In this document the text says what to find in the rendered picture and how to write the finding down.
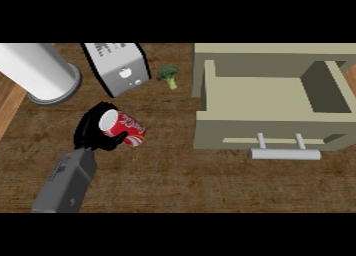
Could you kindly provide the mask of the beige cabinet body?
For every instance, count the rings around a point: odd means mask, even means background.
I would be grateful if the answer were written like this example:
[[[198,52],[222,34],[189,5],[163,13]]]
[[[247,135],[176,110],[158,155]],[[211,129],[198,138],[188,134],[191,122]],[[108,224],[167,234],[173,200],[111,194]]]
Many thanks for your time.
[[[300,77],[316,61],[334,61],[341,72],[356,64],[356,43],[195,43],[192,96],[201,96],[204,62],[219,77]]]

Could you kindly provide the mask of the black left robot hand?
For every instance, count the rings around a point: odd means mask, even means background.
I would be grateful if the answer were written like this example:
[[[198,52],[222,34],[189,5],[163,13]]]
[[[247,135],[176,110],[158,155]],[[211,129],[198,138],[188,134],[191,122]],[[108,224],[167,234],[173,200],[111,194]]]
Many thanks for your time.
[[[129,132],[123,131],[114,137],[104,134],[99,128],[101,117],[108,110],[117,110],[112,103],[101,102],[84,114],[74,133],[74,148],[104,149],[112,151],[124,142]]]

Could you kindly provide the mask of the beige open drawer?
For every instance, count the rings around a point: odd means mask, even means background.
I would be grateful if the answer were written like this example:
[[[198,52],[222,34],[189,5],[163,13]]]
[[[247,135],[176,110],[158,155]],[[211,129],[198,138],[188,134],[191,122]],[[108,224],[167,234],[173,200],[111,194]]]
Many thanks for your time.
[[[356,97],[334,61],[315,62],[297,78],[219,77],[204,64],[203,109],[194,147],[248,149],[263,136],[270,148],[335,151],[356,144]]]

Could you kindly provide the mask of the green broccoli floret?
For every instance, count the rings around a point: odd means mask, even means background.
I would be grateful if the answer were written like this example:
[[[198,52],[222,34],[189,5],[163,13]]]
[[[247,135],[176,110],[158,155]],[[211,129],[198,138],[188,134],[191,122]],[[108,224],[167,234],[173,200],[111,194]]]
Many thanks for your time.
[[[174,80],[177,74],[179,74],[179,68],[176,66],[167,65],[160,69],[160,72],[157,75],[157,79],[169,83],[172,90],[177,89],[177,84]]]

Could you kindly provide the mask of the red soda can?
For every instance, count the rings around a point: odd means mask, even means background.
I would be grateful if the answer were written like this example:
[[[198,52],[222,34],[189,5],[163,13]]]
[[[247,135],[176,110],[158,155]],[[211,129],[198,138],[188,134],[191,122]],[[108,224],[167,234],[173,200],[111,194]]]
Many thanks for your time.
[[[104,113],[99,128],[110,137],[115,137],[121,132],[126,132],[124,143],[132,147],[138,147],[145,141],[146,128],[123,111],[111,109]]]

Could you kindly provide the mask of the silver toaster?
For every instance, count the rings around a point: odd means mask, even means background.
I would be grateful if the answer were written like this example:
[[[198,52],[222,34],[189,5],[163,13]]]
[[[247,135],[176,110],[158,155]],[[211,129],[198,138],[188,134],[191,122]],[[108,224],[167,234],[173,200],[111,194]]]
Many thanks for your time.
[[[151,80],[146,54],[138,43],[83,43],[81,48],[112,98]]]

